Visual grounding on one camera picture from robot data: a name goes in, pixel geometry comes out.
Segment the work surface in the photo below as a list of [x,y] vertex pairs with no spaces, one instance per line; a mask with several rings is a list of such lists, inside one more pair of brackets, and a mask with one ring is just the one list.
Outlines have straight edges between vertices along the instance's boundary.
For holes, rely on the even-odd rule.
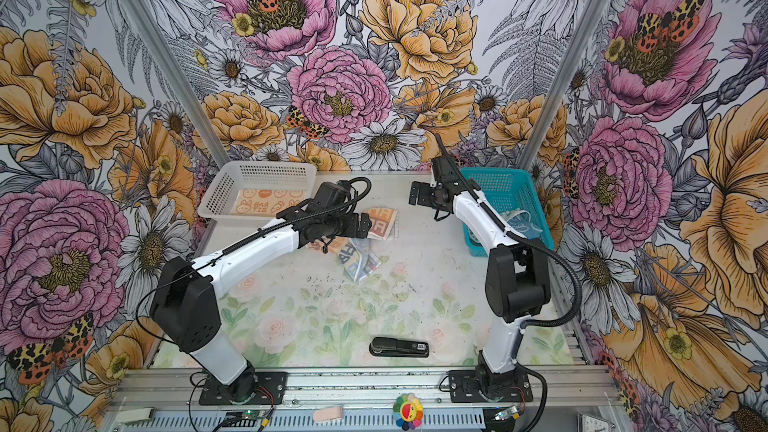
[[[318,175],[324,181],[352,176]],[[434,222],[434,211],[410,206],[413,173],[370,175],[372,190],[357,211],[398,211],[398,238],[372,241],[382,264],[361,282],[344,273],[334,254],[303,248],[252,274],[219,302],[222,327],[255,367],[371,367],[471,365],[488,340],[493,313],[485,300],[488,260],[473,257],[454,216]],[[205,253],[254,232],[215,226]],[[554,318],[552,304],[543,318]],[[376,358],[375,336],[429,343],[428,358]],[[518,356],[524,364],[571,364],[560,328],[529,328]],[[153,368],[197,368],[175,345],[163,343]]]

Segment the pink peony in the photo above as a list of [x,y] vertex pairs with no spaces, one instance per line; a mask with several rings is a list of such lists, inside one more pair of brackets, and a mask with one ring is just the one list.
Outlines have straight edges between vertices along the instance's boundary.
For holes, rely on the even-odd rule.
[[629,0],[613,24],[604,51],[605,62],[592,81],[595,93],[617,104],[629,114],[643,114],[658,122],[671,116],[706,84],[716,60],[707,60],[710,42],[720,14],[710,17],[712,0],[705,0],[698,12],[700,23],[681,42],[664,38],[643,53],[638,49],[638,17],[664,17],[683,0]]
[[373,61],[337,46],[314,50],[286,78],[293,105],[308,120],[328,127],[326,139],[333,142],[346,144],[351,132],[381,122],[389,113],[384,72]]
[[336,0],[280,0],[264,12],[248,0],[216,0],[219,17],[232,21],[233,35],[247,44],[245,58],[258,66],[307,53],[325,45],[336,32]]
[[598,120],[579,150],[576,180],[574,222],[600,229],[622,252],[643,245],[670,206],[664,144],[639,117]]
[[49,180],[33,193],[0,198],[0,345],[5,353],[61,337],[92,313],[94,325],[120,307],[120,241],[128,221],[99,192]]

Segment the mounting plate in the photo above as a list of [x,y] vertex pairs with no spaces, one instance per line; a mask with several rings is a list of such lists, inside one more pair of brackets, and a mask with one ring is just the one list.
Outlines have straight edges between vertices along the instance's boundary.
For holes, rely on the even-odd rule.
[[494,393],[494,397],[485,397],[480,393],[480,381],[474,370],[450,370],[448,372],[448,386],[451,388],[451,402],[454,404],[523,402],[520,391],[516,388],[522,390],[526,402],[533,401],[533,391],[528,381],[528,375],[522,371],[515,375],[514,385],[499,389]]
[[[287,372],[254,372],[256,385],[267,389],[275,400],[275,405],[283,403],[283,392],[285,391]],[[226,386],[216,378],[209,376],[200,393],[200,405],[232,405],[226,393]],[[255,395],[242,405],[269,405],[270,398],[264,393],[256,390]]]

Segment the teal plastic basket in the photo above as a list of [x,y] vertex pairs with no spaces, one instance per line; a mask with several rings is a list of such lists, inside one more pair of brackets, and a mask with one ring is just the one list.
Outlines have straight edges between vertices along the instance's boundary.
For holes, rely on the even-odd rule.
[[[530,174],[520,168],[492,167],[464,167],[462,174],[475,180],[499,214],[519,208],[530,212],[531,223],[543,230],[539,238],[544,245],[554,250],[554,240]],[[482,245],[470,239],[467,226],[464,226],[464,242],[469,247],[469,253],[475,257],[488,256]]]

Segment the black cable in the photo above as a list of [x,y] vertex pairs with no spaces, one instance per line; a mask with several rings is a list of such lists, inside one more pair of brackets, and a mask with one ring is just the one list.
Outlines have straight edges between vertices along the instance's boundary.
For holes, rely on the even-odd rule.
[[[443,145],[440,134],[435,134],[435,138],[437,139],[437,144],[440,147],[440,152],[442,152],[444,157],[448,158],[448,163],[450,164],[451,169],[458,176],[458,179],[461,181],[462,185],[469,191],[469,195],[472,196],[472,198],[474,198],[475,201],[479,203],[480,207],[485,211],[486,214],[488,214],[489,217],[491,217],[491,219],[494,221],[496,226],[499,226],[501,230],[504,230],[507,224],[504,224],[504,222],[502,222],[502,220],[493,213],[493,211],[488,206],[488,204],[484,202],[480,202],[480,197],[477,195],[477,193],[475,193],[475,190],[469,185],[469,182],[467,182],[467,179],[464,177],[461,171],[458,170],[456,161],[452,160],[452,157],[448,154],[448,150],[446,149],[446,146]],[[541,320],[531,319],[531,320],[522,322],[520,324],[520,329],[524,329],[529,325],[533,325],[535,327],[559,327],[562,324],[570,322],[571,319],[576,317],[576,314],[578,314],[579,312],[579,307],[581,306],[581,282],[578,280],[578,276],[576,275],[576,272],[574,272],[574,270],[571,268],[571,265],[568,264],[568,262],[565,261],[560,256],[560,254],[552,252],[548,248],[542,247],[526,237],[517,235],[513,232],[507,232],[506,235],[512,238],[513,240],[520,242],[523,245],[527,245],[533,250],[538,250],[539,252],[542,252],[543,254],[546,254],[548,257],[552,258],[552,260],[560,264],[562,268],[565,269],[565,273],[568,274],[568,276],[571,278],[571,282],[573,283],[573,286],[574,286],[574,295],[571,301],[571,308],[567,312],[565,312],[564,315],[562,315],[559,318],[553,319],[551,321],[541,321]]]
[[230,245],[229,247],[225,248],[224,250],[221,251],[221,255],[219,255],[216,258],[212,258],[211,260],[208,261],[207,264],[205,264],[205,265],[203,265],[203,266],[201,266],[199,268],[196,268],[195,271],[199,271],[202,268],[206,268],[208,265],[215,264],[216,261],[219,260],[220,258],[222,258],[223,256],[234,252],[235,250],[237,250],[240,247],[243,247],[244,245],[250,244],[251,242],[253,242],[254,240],[256,240],[258,238],[262,238],[265,235],[270,234],[270,233],[274,232],[275,230],[277,230],[279,228],[291,226],[291,225],[293,225],[293,224],[295,224],[297,222],[301,222],[302,220],[307,220],[308,218],[314,218],[314,217],[319,217],[319,216],[326,216],[326,215],[331,214],[333,212],[338,212],[338,211],[346,210],[350,206],[354,206],[355,204],[357,204],[358,202],[363,200],[364,197],[368,195],[368,192],[371,191],[371,181],[367,177],[355,177],[355,178],[353,178],[351,180],[345,181],[346,185],[348,185],[348,186],[351,186],[352,184],[355,184],[355,183],[358,183],[358,182],[364,182],[366,184],[366,189],[364,191],[360,192],[359,195],[356,194],[356,196],[354,198],[352,198],[351,200],[348,200],[348,201],[346,201],[346,202],[344,202],[342,204],[339,204],[338,206],[328,207],[328,208],[326,208],[324,210],[321,210],[321,211],[318,211],[318,212],[313,212],[313,213],[308,214],[306,216],[297,217],[297,218],[291,219],[289,221],[285,221],[285,222],[282,222],[280,224],[276,224],[276,225],[271,226],[271,227],[260,228],[254,234],[248,235],[244,239],[242,239],[242,240],[236,242],[235,244]]
[[448,378],[448,376],[445,376],[444,378],[442,378],[442,380],[440,380],[440,383],[437,384],[437,389],[440,390],[441,392],[450,392],[451,391],[451,389],[445,390],[445,389],[442,388],[442,384],[443,384],[443,382],[446,381],[447,378]]
[[134,319],[135,319],[136,323],[137,323],[137,324],[139,324],[139,327],[141,327],[141,330],[143,330],[143,331],[147,332],[147,333],[148,333],[149,335],[151,335],[152,337],[154,337],[154,338],[156,338],[156,339],[159,339],[159,340],[161,340],[161,341],[163,341],[163,342],[168,342],[168,344],[176,344],[176,342],[173,342],[173,341],[169,341],[169,340],[168,340],[168,339],[166,339],[165,337],[161,337],[161,336],[159,336],[159,335],[153,334],[152,332],[150,332],[149,330],[147,330],[147,328],[146,328],[146,327],[145,327],[145,326],[144,326],[144,325],[141,323],[141,321],[139,321],[139,311],[141,310],[141,305],[144,303],[144,301],[146,301],[146,300],[147,300],[147,298],[149,298],[149,296],[150,296],[150,295],[152,295],[153,293],[155,293],[155,292],[159,291],[159,290],[160,290],[160,289],[162,289],[163,287],[167,287],[168,285],[171,285],[171,284],[173,284],[173,283],[175,283],[175,282],[178,282],[178,281],[180,281],[180,280],[181,280],[181,279],[183,279],[183,278],[188,278],[188,277],[189,277],[189,275],[188,275],[188,274],[184,274],[184,275],[182,275],[182,276],[180,276],[180,277],[177,277],[177,278],[175,278],[174,280],[172,280],[172,281],[168,282],[167,284],[162,284],[162,285],[159,285],[159,286],[157,286],[157,287],[153,288],[152,290],[150,290],[149,292],[147,292],[146,294],[144,294],[144,296],[141,298],[141,300],[139,301],[138,305],[136,306],[136,310],[134,311]]
[[194,377],[195,374],[204,374],[204,372],[201,372],[198,370],[197,372],[193,372],[192,375],[190,375],[190,384],[192,384],[192,393],[190,394],[190,399],[187,401],[187,415],[189,415],[190,425],[194,429],[194,432],[200,432],[197,429],[197,426],[195,426],[194,419],[192,418],[192,397],[194,396],[194,393],[197,390],[197,388],[203,385],[203,382],[205,382],[205,379],[201,379],[199,382],[195,383],[192,381],[192,377]]
[[522,369],[522,371],[525,372],[526,374],[536,377],[536,379],[538,379],[542,383],[542,398],[538,402],[538,409],[536,410],[536,415],[533,416],[533,420],[531,420],[530,424],[525,426],[523,430],[520,430],[520,432],[531,432],[531,430],[533,430],[533,428],[536,427],[536,424],[538,424],[539,419],[542,418],[542,414],[544,413],[544,407],[546,407],[547,405],[547,381],[544,379],[544,376],[541,375],[536,370],[529,369],[522,364],[518,364],[517,367]]

